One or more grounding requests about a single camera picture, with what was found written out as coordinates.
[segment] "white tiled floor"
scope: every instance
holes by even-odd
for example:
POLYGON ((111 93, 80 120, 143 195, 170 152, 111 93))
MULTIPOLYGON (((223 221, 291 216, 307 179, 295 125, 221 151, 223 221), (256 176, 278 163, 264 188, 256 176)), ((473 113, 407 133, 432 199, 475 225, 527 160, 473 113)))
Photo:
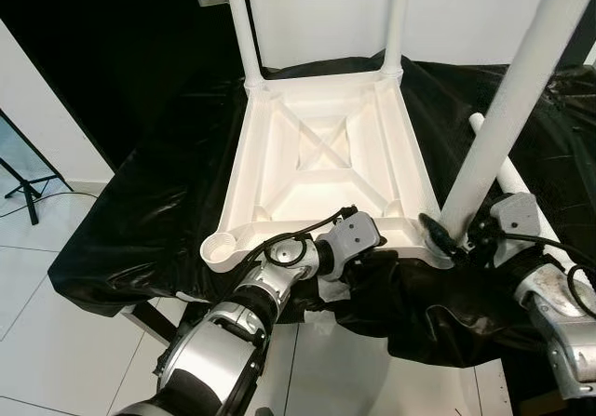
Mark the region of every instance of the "white tiled floor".
MULTIPOLYGON (((0 193, 9 183, 0 177, 0 193)), ((46 193, 58 191, 54 183, 46 193)), ((3 200, 0 215, 24 204, 22 196, 3 200)), ((152 370, 165 347, 120 315, 80 310, 47 278, 92 203, 78 195, 40 202, 35 227, 26 210, 0 218, 0 415, 106 416, 156 389, 152 370)), ((184 303, 154 302, 173 322, 182 316, 184 303)), ((503 386, 500 362, 428 367, 390 358, 385 341, 341 327, 288 325, 274 331, 247 414, 270 407, 276 416, 507 415, 503 386)))

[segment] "black plastic sheet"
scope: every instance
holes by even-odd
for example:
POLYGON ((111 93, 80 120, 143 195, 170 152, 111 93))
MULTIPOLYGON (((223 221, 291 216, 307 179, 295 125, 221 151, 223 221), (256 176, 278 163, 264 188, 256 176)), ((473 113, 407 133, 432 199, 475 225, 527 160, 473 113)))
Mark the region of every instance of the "black plastic sheet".
MULTIPOLYGON (((269 77, 375 70, 382 56, 323 61, 269 77)), ((401 85, 435 194, 442 204, 505 66, 457 67, 404 58, 401 85)), ((511 158, 563 242, 596 254, 596 73, 555 74, 511 158)), ((172 101, 49 269, 54 288, 81 308, 115 315, 123 306, 181 291, 216 301, 238 280, 200 259, 217 227, 246 106, 240 82, 197 79, 172 101)), ((500 195, 494 185, 489 198, 500 195)), ((349 204, 337 204, 338 208, 349 204)), ((395 252, 347 277, 350 302, 325 303, 315 281, 293 291, 282 322, 329 309, 357 333, 389 338, 394 356, 465 367, 509 349, 539 350, 524 311, 482 276, 443 272, 395 252)))

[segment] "white pole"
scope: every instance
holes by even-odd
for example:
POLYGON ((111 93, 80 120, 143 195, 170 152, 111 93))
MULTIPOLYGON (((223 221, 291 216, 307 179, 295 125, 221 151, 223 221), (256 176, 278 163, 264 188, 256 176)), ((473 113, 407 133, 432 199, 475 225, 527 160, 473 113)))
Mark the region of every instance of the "white pole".
MULTIPOLYGON (((469 118, 469 124, 472 125, 474 132, 477 134, 480 132, 483 123, 484 117, 482 114, 473 114, 469 118)), ((504 193, 531 193, 528 186, 523 181, 522 176, 513 163, 511 163, 509 157, 505 158, 505 162, 496 174, 496 179, 504 193)), ((550 222, 547 220, 547 217, 544 215, 540 207, 538 207, 538 220, 540 221, 540 235, 547 239, 559 241, 559 237, 550 226, 550 222)), ((575 265, 564 250, 552 246, 545 246, 545 252, 554 256, 565 268, 575 265)))
POLYGON ((246 80, 246 88, 258 87, 263 83, 261 69, 259 68, 259 59, 252 39, 251 21, 249 20, 249 11, 246 8, 245 0, 229 0, 236 29, 236 37, 240 48, 240 58, 246 80))
POLYGON ((401 68, 401 38, 406 20, 408 0, 391 0, 389 24, 387 26, 387 40, 385 60, 381 73, 387 77, 397 78, 401 82, 403 69, 401 68))
POLYGON ((589 0, 541 0, 530 28, 457 174, 440 222, 455 240, 486 196, 589 0))

